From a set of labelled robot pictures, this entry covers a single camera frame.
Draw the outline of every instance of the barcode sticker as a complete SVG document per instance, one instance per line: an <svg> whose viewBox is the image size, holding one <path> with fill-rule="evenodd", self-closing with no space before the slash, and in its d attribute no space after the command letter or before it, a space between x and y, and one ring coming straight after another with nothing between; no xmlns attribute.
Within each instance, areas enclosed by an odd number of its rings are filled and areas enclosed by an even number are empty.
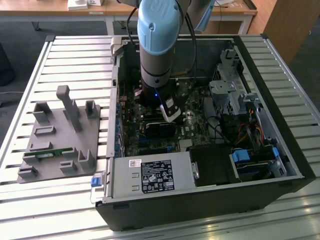
<svg viewBox="0 0 320 240"><path fill-rule="evenodd" d="M104 14L103 11L90 11L89 14L98 14L98 15L102 15Z"/></svg>
<svg viewBox="0 0 320 240"><path fill-rule="evenodd" d="M129 168L141 167L141 159L129 160Z"/></svg>

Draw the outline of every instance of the power supply label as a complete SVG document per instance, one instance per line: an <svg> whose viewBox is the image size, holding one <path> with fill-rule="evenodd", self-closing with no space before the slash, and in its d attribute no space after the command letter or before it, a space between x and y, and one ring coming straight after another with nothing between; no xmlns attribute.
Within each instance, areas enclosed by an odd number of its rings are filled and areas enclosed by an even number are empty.
<svg viewBox="0 0 320 240"><path fill-rule="evenodd" d="M141 182L144 194L175 190L171 160L142 162Z"/></svg>

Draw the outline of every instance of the white box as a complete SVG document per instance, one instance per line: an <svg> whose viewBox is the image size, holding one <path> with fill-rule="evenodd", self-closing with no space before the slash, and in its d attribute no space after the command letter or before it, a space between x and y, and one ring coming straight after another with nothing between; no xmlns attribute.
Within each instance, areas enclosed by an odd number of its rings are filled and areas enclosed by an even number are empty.
<svg viewBox="0 0 320 240"><path fill-rule="evenodd" d="M101 6L103 4L104 0L87 0L87 2L89 5Z"/></svg>
<svg viewBox="0 0 320 240"><path fill-rule="evenodd" d="M68 10L80 10L80 9L87 9L88 8L88 3L86 0L68 0Z"/></svg>

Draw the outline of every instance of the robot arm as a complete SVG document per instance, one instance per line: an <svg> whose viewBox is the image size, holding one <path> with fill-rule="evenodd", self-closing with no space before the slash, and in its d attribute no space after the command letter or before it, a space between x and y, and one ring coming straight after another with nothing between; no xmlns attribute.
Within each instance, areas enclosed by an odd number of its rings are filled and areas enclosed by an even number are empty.
<svg viewBox="0 0 320 240"><path fill-rule="evenodd" d="M209 21L214 0L118 0L138 8L137 32L143 105L160 106L163 118L172 122L181 110L169 83L177 41L185 15L195 30L203 31Z"/></svg>

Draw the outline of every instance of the metal workbench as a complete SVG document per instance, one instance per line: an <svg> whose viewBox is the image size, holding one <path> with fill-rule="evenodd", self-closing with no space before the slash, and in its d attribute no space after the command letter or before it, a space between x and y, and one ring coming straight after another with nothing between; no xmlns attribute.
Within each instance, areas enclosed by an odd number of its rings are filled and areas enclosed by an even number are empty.
<svg viewBox="0 0 320 240"><path fill-rule="evenodd" d="M268 39L241 36L317 179L265 209L112 232L94 208L90 176L18 184L32 132L35 102L63 105L68 84L78 106L94 99L101 109L97 171L106 167L111 36L57 36L45 42L0 149L0 239L313 239L320 237L320 115ZM254 91L253 81L245 74Z"/></svg>

